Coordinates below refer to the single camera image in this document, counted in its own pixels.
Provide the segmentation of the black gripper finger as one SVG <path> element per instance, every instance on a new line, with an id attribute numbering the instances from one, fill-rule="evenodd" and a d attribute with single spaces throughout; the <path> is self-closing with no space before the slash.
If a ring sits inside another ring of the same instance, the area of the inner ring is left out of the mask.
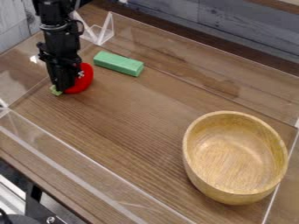
<path id="1" fill-rule="evenodd" d="M 79 69 L 76 66 L 63 66 L 59 64 L 50 64 L 47 70 L 51 76 L 51 83 L 58 91 L 64 92 L 68 88 L 75 86 L 75 78 L 79 76 Z"/>

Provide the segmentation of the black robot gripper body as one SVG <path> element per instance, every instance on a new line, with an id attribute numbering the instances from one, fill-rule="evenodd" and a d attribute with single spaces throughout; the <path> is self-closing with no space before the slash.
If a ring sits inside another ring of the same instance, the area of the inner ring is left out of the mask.
<path id="1" fill-rule="evenodd" d="M 40 60 L 48 67 L 80 67 L 79 56 L 80 35 L 83 23 L 79 20 L 67 20 L 63 24 L 40 26 L 44 41 L 36 44 Z"/>

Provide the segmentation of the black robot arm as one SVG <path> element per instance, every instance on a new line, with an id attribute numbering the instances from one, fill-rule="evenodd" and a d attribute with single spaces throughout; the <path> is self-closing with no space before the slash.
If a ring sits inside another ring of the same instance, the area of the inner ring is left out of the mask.
<path id="1" fill-rule="evenodd" d="M 46 63 L 51 83 L 64 92 L 75 86 L 80 73 L 80 21 L 71 18 L 72 0 L 32 0 L 40 17 L 44 41 L 36 44 L 39 59 Z"/>

